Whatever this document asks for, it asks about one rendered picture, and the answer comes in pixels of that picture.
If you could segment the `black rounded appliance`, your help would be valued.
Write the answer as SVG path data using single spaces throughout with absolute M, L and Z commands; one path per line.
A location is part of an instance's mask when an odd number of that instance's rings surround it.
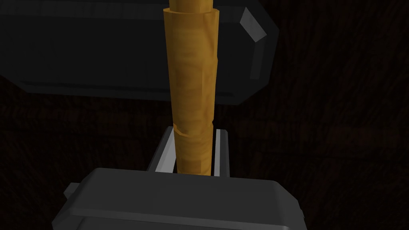
M 279 29 L 258 0 L 220 12 L 215 102 L 269 82 Z M 0 0 L 0 75 L 29 93 L 169 101 L 169 0 Z

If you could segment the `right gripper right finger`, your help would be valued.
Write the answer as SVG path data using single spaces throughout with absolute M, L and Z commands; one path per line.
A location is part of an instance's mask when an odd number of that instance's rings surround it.
M 224 129 L 214 130 L 213 176 L 230 177 L 228 132 Z

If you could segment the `yellow wooden handle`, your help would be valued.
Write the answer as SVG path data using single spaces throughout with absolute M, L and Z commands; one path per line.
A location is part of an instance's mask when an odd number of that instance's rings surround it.
M 219 11 L 213 0 L 169 0 L 163 15 L 177 172 L 209 176 Z

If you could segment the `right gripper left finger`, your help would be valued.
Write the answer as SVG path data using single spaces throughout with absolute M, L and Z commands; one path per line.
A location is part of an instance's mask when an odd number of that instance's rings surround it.
M 173 126 L 166 128 L 147 168 L 150 172 L 173 173 L 176 163 Z

